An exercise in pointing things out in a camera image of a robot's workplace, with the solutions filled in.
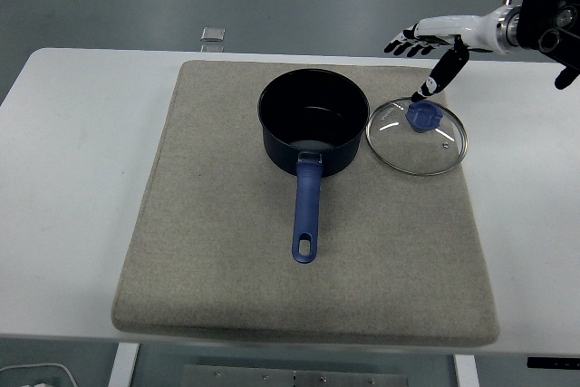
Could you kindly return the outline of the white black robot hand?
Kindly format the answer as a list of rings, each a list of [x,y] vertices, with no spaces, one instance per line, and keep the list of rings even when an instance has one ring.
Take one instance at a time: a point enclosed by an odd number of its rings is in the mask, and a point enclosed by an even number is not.
[[[408,57],[445,52],[423,85],[411,96],[413,102],[442,92],[467,64],[472,53],[511,53],[518,47],[520,8],[502,5],[488,15],[447,15],[424,18],[402,30],[385,47],[386,53]]]

